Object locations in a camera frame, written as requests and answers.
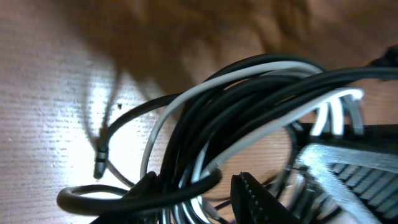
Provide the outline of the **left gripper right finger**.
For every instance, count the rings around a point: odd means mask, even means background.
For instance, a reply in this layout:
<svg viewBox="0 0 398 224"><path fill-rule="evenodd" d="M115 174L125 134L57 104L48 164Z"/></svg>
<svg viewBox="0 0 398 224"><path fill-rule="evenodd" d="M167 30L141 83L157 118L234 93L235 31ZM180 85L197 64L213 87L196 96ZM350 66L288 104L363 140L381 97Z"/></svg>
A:
<svg viewBox="0 0 398 224"><path fill-rule="evenodd" d="M397 125L366 125L363 135L310 137L300 130L295 165L357 223L397 223Z"/></svg>

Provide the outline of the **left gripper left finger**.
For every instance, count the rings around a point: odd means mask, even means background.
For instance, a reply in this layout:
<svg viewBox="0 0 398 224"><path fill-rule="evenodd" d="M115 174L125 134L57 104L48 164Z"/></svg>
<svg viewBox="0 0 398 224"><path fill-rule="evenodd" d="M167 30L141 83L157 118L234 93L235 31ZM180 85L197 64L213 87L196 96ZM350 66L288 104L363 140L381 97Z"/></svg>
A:
<svg viewBox="0 0 398 224"><path fill-rule="evenodd" d="M237 224L299 224L298 218L248 172L232 176L230 198Z"/></svg>

